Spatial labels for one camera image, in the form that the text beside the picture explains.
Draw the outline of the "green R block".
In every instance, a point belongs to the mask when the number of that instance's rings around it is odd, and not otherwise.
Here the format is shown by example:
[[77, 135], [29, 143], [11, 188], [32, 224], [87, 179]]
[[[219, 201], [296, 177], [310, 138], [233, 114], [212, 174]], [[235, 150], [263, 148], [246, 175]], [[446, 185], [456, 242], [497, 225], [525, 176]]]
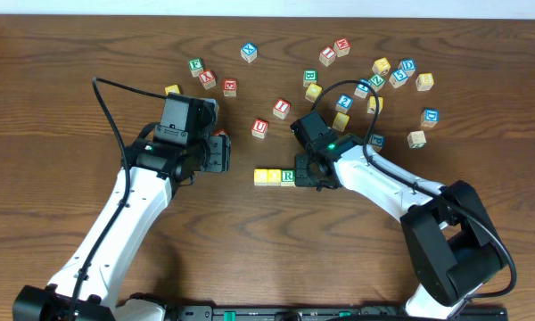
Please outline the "green R block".
[[295, 172], [293, 169], [283, 169], [281, 186], [295, 186]]

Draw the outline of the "yellow O block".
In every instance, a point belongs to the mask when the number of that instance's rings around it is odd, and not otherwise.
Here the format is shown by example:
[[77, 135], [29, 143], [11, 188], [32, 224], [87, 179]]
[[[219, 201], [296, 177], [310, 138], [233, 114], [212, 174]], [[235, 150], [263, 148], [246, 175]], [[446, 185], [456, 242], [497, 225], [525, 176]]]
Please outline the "yellow O block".
[[280, 186], [282, 183], [282, 170], [269, 169], [267, 171], [267, 184], [273, 186]]

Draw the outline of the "yellow C block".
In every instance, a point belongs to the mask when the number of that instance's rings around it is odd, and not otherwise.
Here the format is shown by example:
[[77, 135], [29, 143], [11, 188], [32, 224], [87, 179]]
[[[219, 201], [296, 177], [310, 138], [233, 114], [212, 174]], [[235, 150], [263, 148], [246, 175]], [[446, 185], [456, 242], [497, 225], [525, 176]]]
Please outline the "yellow C block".
[[268, 185], [268, 170], [254, 169], [254, 185]]

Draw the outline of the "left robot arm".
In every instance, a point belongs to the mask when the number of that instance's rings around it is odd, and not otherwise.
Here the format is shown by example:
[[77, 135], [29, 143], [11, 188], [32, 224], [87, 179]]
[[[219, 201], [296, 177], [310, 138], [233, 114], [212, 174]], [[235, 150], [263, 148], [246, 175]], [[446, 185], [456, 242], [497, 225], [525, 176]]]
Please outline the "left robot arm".
[[44, 288], [26, 285], [12, 305], [15, 320], [167, 320], [152, 299], [118, 304], [124, 277], [147, 232], [175, 193], [197, 172], [225, 172], [230, 140], [212, 131], [219, 105], [170, 94], [160, 121], [125, 150], [109, 200], [72, 258]]

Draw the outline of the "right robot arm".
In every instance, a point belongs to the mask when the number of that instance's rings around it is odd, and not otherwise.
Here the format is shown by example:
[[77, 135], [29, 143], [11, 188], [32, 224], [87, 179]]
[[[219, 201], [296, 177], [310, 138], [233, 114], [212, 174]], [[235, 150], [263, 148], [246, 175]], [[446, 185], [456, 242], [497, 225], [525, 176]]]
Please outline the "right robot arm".
[[317, 111], [291, 131], [305, 152], [295, 158], [295, 184], [317, 190], [345, 188], [394, 217], [419, 286], [402, 316], [439, 320], [492, 320], [495, 309], [474, 309], [479, 288], [512, 261], [473, 187], [424, 180], [384, 159], [362, 138], [338, 137]]

